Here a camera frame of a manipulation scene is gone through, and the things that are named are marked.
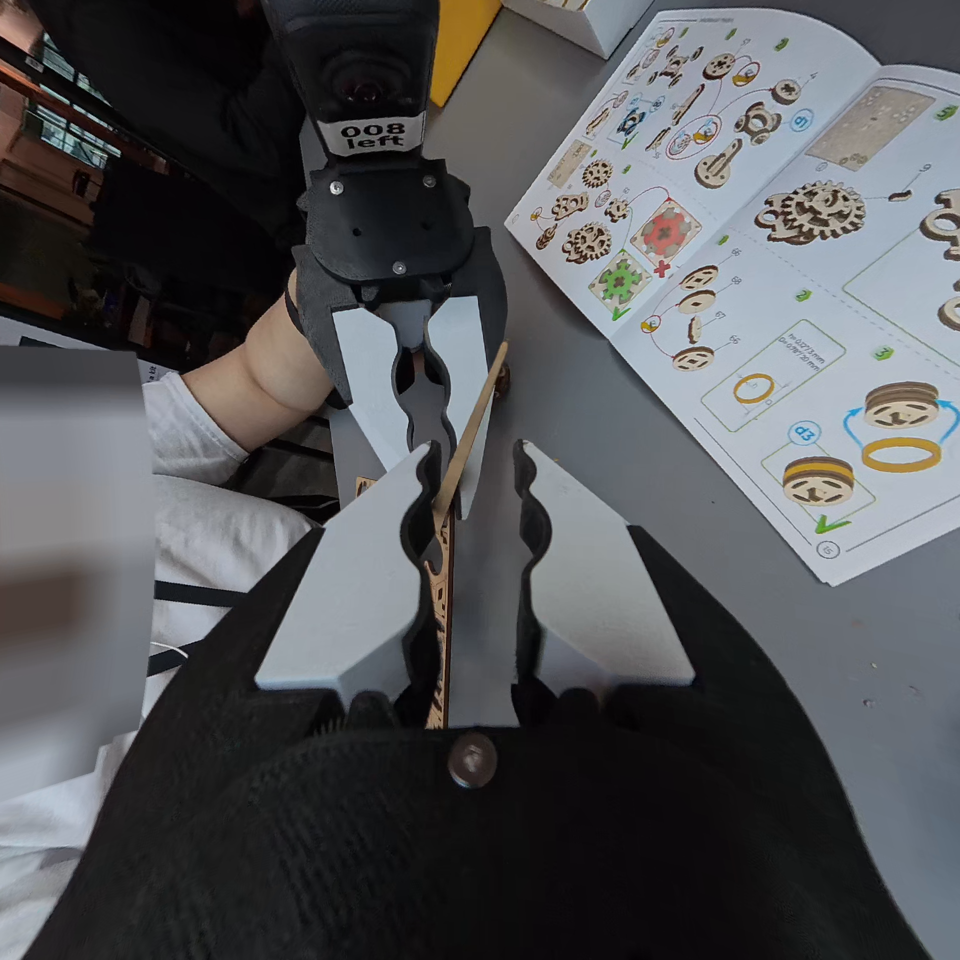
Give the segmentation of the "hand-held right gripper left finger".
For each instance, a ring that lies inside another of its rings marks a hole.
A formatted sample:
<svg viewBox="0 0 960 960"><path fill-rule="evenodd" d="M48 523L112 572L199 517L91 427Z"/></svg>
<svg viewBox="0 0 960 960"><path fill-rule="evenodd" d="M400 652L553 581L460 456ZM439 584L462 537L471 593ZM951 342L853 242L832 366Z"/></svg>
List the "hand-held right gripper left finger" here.
<svg viewBox="0 0 960 960"><path fill-rule="evenodd" d="M422 443L324 526L255 675L259 690L431 705L441 654L424 554L441 465L439 443Z"/></svg>

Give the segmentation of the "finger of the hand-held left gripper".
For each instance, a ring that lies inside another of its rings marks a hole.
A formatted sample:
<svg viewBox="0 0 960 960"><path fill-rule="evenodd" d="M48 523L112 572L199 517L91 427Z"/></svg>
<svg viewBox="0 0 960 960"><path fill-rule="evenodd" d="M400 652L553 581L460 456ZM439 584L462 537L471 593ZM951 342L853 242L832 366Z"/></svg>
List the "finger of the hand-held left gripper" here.
<svg viewBox="0 0 960 960"><path fill-rule="evenodd" d="M453 295L438 306L436 312L424 321L423 347L427 358L438 362L438 376L446 397L441 421L448 436L452 437L452 456L463 438L489 372L478 297ZM467 519L474 503L491 410L492 400L487 402L463 469L455 500L458 520Z"/></svg>
<svg viewBox="0 0 960 960"><path fill-rule="evenodd" d="M430 313L426 299L332 313L351 395L347 407L386 472L410 451L414 427L400 400L397 373L402 352L424 345Z"/></svg>

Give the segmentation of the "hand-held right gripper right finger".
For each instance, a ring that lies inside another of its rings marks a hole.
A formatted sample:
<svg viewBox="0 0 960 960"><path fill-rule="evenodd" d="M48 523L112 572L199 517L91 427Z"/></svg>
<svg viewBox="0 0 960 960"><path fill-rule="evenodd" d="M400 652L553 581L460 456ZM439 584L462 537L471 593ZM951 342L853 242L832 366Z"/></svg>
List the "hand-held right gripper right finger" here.
<svg viewBox="0 0 960 960"><path fill-rule="evenodd" d="M533 442L513 446L520 580L515 672L561 694L625 685L683 688L694 668L628 521Z"/></svg>

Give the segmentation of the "laser-cut wooden parts sheet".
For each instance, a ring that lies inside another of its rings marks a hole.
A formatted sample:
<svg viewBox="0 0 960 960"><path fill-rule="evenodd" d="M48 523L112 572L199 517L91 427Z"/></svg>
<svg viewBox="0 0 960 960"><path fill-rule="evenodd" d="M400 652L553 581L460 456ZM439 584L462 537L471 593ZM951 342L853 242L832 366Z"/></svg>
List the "laser-cut wooden parts sheet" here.
<svg viewBox="0 0 960 960"><path fill-rule="evenodd" d="M434 499L432 516L435 539L438 542L441 567L436 569L430 560L424 565L428 574L433 601L434 624L437 629L440 670L438 682L426 720L426 729L441 730L449 726L450 714L450 635L452 629L452 589L454 564L455 498L466 471L467 463L483 422L483 416L494 398L498 380L506 363L508 341L501 342L486 381L468 419Z"/></svg>

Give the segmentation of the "person's left forearm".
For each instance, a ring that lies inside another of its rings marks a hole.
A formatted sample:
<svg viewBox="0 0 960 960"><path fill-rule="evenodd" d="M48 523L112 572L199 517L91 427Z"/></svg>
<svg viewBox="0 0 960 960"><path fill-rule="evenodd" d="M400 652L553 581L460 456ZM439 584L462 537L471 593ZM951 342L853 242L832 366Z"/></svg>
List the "person's left forearm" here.
<svg viewBox="0 0 960 960"><path fill-rule="evenodd" d="M250 453L323 407L333 383L289 306L296 305L292 272L284 294L231 352L186 373L187 390L212 421Z"/></svg>

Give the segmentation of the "yellow board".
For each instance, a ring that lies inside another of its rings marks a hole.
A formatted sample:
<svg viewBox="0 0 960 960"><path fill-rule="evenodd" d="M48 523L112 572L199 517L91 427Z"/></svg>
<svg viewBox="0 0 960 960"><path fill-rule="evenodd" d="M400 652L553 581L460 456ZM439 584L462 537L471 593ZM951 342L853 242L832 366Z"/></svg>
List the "yellow board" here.
<svg viewBox="0 0 960 960"><path fill-rule="evenodd" d="M439 1L430 100L442 108L501 9L500 1Z"/></svg>

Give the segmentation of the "white cardboard box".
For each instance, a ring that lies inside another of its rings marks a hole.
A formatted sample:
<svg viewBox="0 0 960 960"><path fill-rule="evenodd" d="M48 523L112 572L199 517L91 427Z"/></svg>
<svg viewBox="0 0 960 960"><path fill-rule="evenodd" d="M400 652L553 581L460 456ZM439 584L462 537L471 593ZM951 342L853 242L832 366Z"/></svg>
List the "white cardboard box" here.
<svg viewBox="0 0 960 960"><path fill-rule="evenodd" d="M652 1L502 1L512 11L608 60Z"/></svg>

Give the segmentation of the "assembly instruction booklet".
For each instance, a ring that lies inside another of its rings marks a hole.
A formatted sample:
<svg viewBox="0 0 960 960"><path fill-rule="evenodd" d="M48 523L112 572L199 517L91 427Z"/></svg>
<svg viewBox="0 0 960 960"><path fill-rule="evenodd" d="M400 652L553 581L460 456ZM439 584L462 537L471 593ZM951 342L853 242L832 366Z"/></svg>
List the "assembly instruction booklet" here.
<svg viewBox="0 0 960 960"><path fill-rule="evenodd" d="M958 529L958 71L660 12L505 227L824 583Z"/></svg>

